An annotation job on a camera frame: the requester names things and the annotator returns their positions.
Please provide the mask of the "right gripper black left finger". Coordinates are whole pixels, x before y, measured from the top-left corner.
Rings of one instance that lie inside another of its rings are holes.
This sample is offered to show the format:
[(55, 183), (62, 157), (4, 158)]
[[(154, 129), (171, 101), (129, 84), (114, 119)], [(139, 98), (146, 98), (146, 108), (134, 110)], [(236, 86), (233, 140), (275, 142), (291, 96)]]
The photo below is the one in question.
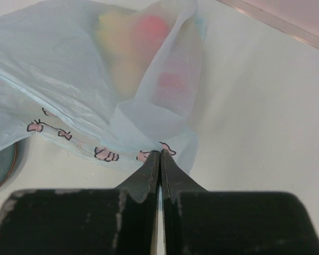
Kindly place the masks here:
[(150, 195), (157, 194), (159, 169), (160, 152), (151, 151), (141, 167), (115, 189), (126, 190), (135, 202), (143, 203)]

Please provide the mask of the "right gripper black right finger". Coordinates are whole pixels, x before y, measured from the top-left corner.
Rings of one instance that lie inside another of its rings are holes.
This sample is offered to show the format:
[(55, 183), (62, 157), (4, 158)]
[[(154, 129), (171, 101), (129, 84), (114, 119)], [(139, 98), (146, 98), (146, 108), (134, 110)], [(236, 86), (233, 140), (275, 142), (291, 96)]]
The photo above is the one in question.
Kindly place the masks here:
[(176, 199), (179, 192), (207, 192), (176, 164), (168, 150), (161, 151), (160, 161), (163, 199)]

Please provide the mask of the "light blue plastic bag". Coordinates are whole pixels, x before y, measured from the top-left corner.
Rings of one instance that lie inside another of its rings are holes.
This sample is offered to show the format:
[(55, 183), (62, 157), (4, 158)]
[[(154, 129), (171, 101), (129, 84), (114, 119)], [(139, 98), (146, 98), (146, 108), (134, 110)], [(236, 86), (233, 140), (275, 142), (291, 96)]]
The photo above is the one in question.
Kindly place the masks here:
[[(95, 39), (99, 16), (133, 17), (131, 43), (148, 65), (136, 95), (114, 89)], [(169, 25), (161, 45), (135, 44), (143, 15)], [(205, 24), (196, 1), (158, 1), (134, 11), (93, 1), (42, 1), (0, 16), (0, 151), (34, 134), (104, 166), (136, 169), (153, 150), (168, 150), (189, 172), (198, 138), (187, 124), (196, 99)], [(177, 73), (189, 94), (155, 95), (163, 72)]]

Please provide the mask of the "orange fake persimmon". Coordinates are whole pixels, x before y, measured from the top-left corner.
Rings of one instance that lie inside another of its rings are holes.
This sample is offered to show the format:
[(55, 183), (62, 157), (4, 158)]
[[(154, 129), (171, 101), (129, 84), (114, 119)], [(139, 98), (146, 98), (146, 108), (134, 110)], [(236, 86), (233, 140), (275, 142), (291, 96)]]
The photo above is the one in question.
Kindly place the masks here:
[(163, 72), (157, 79), (155, 95), (164, 99), (178, 99), (189, 94), (189, 89), (177, 73)]

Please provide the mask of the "yellow fake lemon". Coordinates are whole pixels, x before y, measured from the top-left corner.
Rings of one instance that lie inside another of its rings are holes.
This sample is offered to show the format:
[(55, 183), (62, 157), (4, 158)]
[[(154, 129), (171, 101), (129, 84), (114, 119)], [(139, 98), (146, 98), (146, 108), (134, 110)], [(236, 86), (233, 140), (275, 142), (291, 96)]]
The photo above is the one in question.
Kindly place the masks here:
[(95, 39), (108, 59), (110, 79), (114, 89), (124, 99), (136, 95), (148, 65), (131, 43), (133, 17), (119, 11), (108, 11), (99, 16)]

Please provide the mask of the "red fake apple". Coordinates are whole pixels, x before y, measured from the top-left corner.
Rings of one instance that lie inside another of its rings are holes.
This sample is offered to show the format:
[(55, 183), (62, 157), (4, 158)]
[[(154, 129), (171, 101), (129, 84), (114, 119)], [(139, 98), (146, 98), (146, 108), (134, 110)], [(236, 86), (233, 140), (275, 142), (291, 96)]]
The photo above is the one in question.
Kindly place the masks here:
[(141, 43), (161, 45), (169, 32), (169, 25), (163, 18), (147, 14), (135, 21), (132, 28), (132, 40), (137, 45)]

